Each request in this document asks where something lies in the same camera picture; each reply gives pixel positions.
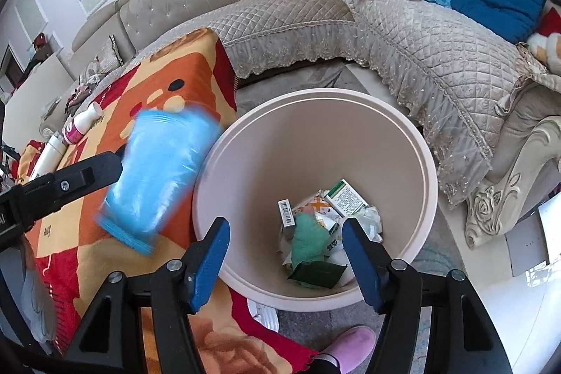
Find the white gloved left hand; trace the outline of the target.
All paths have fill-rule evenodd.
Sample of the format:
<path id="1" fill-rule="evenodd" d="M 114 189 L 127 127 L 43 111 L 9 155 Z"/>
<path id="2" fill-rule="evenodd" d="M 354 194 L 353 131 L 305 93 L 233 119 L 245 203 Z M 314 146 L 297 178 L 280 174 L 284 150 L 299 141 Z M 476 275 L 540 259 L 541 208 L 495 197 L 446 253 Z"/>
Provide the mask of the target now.
<path id="1" fill-rule="evenodd" d="M 52 343 L 57 326 L 55 306 L 27 240 L 21 238 L 1 252 L 1 272 L 32 337 L 41 346 Z"/>

